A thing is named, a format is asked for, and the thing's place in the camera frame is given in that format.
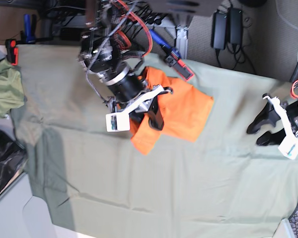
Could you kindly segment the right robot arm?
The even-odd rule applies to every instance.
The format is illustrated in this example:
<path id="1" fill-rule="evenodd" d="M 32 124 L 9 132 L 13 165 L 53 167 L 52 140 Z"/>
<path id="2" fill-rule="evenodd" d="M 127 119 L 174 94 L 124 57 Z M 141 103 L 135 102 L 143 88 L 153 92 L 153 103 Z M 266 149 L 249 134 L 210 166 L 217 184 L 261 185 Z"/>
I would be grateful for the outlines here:
<path id="1" fill-rule="evenodd" d="M 153 43 L 146 24 L 134 13 L 137 6 L 136 0 L 130 5 L 123 0 L 86 1 L 87 31 L 82 35 L 78 60 L 87 83 L 110 111 L 105 116 L 108 132 L 128 131 L 131 120 L 142 122 L 145 116 L 152 129 L 161 131 L 164 120 L 158 97 L 173 93 L 172 88 L 136 74 Z M 147 31 L 149 46 L 145 52 L 130 49 L 131 42 L 121 30 L 129 20 Z"/>

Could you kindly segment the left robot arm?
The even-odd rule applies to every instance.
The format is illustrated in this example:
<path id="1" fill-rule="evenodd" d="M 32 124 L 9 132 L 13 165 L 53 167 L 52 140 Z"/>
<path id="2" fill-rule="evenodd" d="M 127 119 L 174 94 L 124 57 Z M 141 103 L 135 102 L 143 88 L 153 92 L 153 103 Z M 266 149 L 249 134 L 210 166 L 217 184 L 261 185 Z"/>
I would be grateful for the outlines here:
<path id="1" fill-rule="evenodd" d="M 277 105 L 286 111 L 286 115 L 290 123 L 291 133 L 298 139 L 298 94 L 295 93 L 295 90 L 298 88 L 298 62 L 291 76 L 290 83 L 292 84 L 290 88 L 290 97 L 295 101 L 290 104 L 287 101 L 278 102 Z M 275 127 L 277 122 L 281 120 L 281 117 L 276 112 L 273 103 L 270 102 L 272 99 L 270 95 L 264 94 L 263 99 L 267 100 L 267 103 L 262 111 L 256 116 L 254 121 L 248 126 L 246 130 L 247 134 L 256 134 L 261 129 L 261 126 L 266 124 L 270 124 Z M 280 145 L 285 137 L 286 127 L 276 133 L 267 131 L 257 139 L 256 145 Z"/>

